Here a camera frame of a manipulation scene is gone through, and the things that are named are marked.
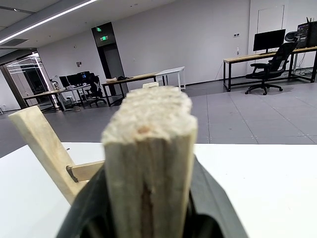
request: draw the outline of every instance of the exit sign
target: exit sign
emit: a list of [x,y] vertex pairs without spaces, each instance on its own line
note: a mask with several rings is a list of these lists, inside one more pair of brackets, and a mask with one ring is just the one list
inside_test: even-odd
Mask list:
[[108,36],[102,36],[100,37],[100,41],[106,41],[108,39]]

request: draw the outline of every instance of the desk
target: desk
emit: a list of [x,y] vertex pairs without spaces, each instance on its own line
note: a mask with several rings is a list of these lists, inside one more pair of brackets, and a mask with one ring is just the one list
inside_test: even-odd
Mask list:
[[[305,52],[313,52],[316,51],[314,66],[313,66],[313,72],[312,77],[308,78],[301,75],[296,75],[292,73],[293,68],[293,62],[294,62],[294,55],[299,53],[305,53]],[[264,54],[264,55],[248,55],[248,56],[240,56],[236,58],[227,58],[223,59],[223,85],[227,89],[228,92],[231,91],[232,86],[238,86],[238,85],[244,85],[244,84],[251,84],[251,83],[261,83],[261,80],[256,81],[248,81],[248,82],[240,82],[240,83],[231,83],[231,66],[234,63],[240,63],[240,62],[247,62],[252,60],[260,60],[265,58],[272,58],[275,55],[275,52]],[[229,66],[229,75],[228,75],[228,84],[226,84],[226,63]],[[309,82],[313,83],[315,81],[316,77],[316,71],[317,71],[317,47],[309,47],[309,48],[302,48],[302,49],[295,49],[291,54],[291,60],[289,65],[289,71],[288,71],[288,77],[282,77],[282,78],[273,78],[269,79],[268,81],[277,81],[277,80],[283,80],[283,79],[289,79],[289,78],[301,78],[308,80]]]
[[[104,159],[100,143],[63,145],[70,148],[75,164]],[[246,156],[246,151],[257,158]],[[199,162],[226,191],[250,238],[317,237],[315,151],[316,145],[194,147]],[[28,146],[0,159],[0,183],[0,238],[55,237],[70,206]]]
[[[162,76],[163,77],[163,84],[165,85],[165,81],[164,81],[164,76],[166,77],[166,82],[168,84],[168,79],[167,76],[169,74],[173,74],[173,73],[177,73],[177,79],[178,79],[178,88],[179,89],[186,89],[186,81],[185,81],[185,72],[184,72],[185,67],[179,67],[179,68],[171,68],[171,69],[167,69],[164,70],[160,73],[157,73],[155,76]],[[183,79],[183,85],[184,87],[181,87],[181,76],[180,76],[180,72],[182,72],[182,79]]]
[[40,94],[24,97],[23,100],[24,100],[26,106],[29,107],[30,105],[27,102],[27,100],[29,100],[29,99],[39,98],[39,97],[49,97],[49,99],[50,99],[50,101],[51,101],[51,103],[52,103],[52,105],[54,107],[54,102],[53,102],[53,100],[51,98],[51,96],[54,95],[56,97],[56,99],[57,99],[57,102],[58,102],[58,104],[60,106],[60,109],[64,112],[64,111],[66,111],[66,108],[65,108],[63,100],[62,100],[62,98],[60,96],[61,93],[73,92],[74,90],[76,90],[77,93],[78,93],[80,102],[81,102],[82,106],[84,107],[84,102],[83,102],[83,100],[82,100],[82,98],[80,96],[79,89],[81,89],[83,91],[83,93],[85,94],[84,88],[86,88],[86,87],[90,87],[90,85],[88,84],[88,85],[75,87],[75,88],[72,88],[72,89],[61,89],[61,90],[54,90],[54,91],[50,91],[50,92],[44,92],[44,93],[40,93]]
[[[134,76],[134,77],[131,77],[131,78],[128,78],[128,79],[125,79],[125,80],[120,80],[120,81],[114,81],[114,82],[109,82],[109,83],[103,83],[102,84],[102,87],[104,89],[104,92],[105,92],[105,95],[106,95],[106,100],[107,100],[107,103],[109,105],[109,107],[111,107],[111,105],[115,104],[116,102],[119,102],[119,101],[122,101],[125,96],[124,96],[124,92],[123,92],[123,89],[122,89],[122,83],[129,83],[129,82],[134,82],[134,81],[141,81],[141,80],[145,80],[145,79],[150,79],[152,78],[154,80],[154,82],[156,82],[156,74],[158,72],[154,72],[154,73],[147,73],[147,74],[142,74],[142,75],[138,75],[138,76]],[[115,84],[119,84],[120,86],[120,90],[121,90],[121,95],[122,95],[122,98],[119,98],[117,100],[115,100],[114,102],[110,103],[109,101],[109,97],[113,97],[113,96],[109,96],[107,91],[106,91],[106,86],[110,86],[110,85],[115,85]]]

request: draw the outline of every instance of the wooden stick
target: wooden stick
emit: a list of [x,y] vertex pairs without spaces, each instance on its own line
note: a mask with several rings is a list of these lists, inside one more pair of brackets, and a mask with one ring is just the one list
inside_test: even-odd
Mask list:
[[175,87],[127,95],[102,136],[117,238],[181,238],[197,120]]
[[37,106],[26,108],[9,118],[71,204],[86,182],[75,183],[69,176],[66,166],[75,164],[40,109]]
[[104,162],[105,161],[98,161],[82,165],[75,165],[69,169],[72,171],[74,177],[78,179],[78,181],[86,181],[90,180],[95,175]]

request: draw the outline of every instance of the white tabletop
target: white tabletop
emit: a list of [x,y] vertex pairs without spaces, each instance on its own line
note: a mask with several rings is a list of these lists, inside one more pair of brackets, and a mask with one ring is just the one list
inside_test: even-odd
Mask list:
[[[76,164],[102,160],[100,143],[63,143]],[[250,238],[317,237],[314,145],[197,144]],[[0,238],[55,237],[69,204],[28,146],[0,158]]]
[[182,71],[185,67],[179,67],[179,68],[171,68],[171,69],[167,69],[164,70],[162,72],[157,73],[155,76],[160,76],[160,75],[166,75],[166,74],[170,74],[170,73],[178,73],[180,71]]

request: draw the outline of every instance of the air vent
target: air vent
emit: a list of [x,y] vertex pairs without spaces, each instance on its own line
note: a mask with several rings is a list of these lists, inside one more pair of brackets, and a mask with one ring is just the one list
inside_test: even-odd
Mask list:
[[28,39],[12,39],[8,42],[5,42],[4,44],[0,45],[0,46],[17,46],[17,45],[20,45],[22,44],[23,42],[26,42],[28,41]]

